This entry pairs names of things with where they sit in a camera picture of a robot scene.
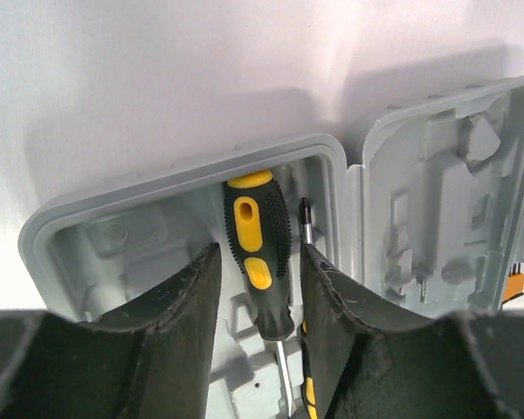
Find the open toolbox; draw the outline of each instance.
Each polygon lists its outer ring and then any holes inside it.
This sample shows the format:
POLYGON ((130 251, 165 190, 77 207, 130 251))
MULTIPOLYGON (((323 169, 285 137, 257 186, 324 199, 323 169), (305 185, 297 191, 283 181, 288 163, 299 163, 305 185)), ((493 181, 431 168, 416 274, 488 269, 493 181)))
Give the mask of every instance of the open toolbox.
MULTIPOLYGON (((25 224, 22 259, 49 310, 92 321, 219 242, 206 417, 275 417, 284 405, 278 369, 227 244, 222 192, 222 182, 266 168, 291 219, 296 326, 303 196, 315 245, 338 269, 425 316, 498 308, 510 267, 524 260, 524 77, 390 106, 355 122, 343 143, 327 134, 250 141, 61 196, 25 224)), ((300 399, 294 335, 286 353, 300 399)))

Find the black screwdriver tip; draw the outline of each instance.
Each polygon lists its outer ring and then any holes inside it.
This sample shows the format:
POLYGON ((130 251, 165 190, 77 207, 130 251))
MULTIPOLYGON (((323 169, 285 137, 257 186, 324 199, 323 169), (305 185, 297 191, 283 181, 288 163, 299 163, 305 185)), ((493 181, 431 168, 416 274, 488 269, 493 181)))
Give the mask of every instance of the black screwdriver tip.
POLYGON ((305 197, 301 198, 299 203, 300 222, 302 224, 312 224, 311 218, 311 204, 308 203, 308 199, 305 197))

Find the black and yellow screwdriver handle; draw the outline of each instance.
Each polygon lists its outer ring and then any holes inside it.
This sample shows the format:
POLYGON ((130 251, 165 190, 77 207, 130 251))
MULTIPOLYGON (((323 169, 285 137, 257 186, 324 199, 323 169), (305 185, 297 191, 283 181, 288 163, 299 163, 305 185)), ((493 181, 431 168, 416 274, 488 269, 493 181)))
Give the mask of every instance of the black and yellow screwdriver handle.
POLYGON ((227 237, 258 308, 265 340, 284 340, 294 329, 289 312, 287 263, 291 227, 286 201, 272 172, 262 170, 224 183, 227 237))

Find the screwdriver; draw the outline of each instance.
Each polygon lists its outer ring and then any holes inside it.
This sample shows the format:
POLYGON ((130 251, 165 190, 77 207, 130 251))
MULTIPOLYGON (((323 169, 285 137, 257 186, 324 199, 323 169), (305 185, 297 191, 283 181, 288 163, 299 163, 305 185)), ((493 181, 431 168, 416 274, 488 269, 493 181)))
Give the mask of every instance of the screwdriver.
MULTIPOLYGON (((299 216, 301 240, 303 243, 313 244, 313 219, 311 217, 311 205, 305 197, 303 197, 299 203, 299 216)), ((311 373, 311 363, 308 359, 306 321, 303 321, 299 332, 301 349, 303 352, 303 374, 305 375, 305 382, 302 386, 303 401, 305 402, 305 407, 307 408, 310 419, 317 419, 313 374, 311 373)))
POLYGON ((224 183, 225 228, 231 252, 248 280, 246 287, 258 309, 262 339, 275 343, 286 412, 295 410, 283 341, 295 324, 289 312, 287 263, 291 226, 286 201, 270 170, 224 183))

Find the white surface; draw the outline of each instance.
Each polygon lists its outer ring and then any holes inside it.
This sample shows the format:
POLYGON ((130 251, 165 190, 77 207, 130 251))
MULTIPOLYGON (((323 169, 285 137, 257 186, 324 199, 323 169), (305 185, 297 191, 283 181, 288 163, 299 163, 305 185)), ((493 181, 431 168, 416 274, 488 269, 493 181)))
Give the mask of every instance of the white surface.
POLYGON ((0 1, 0 308, 54 196, 524 74, 524 1, 0 1))

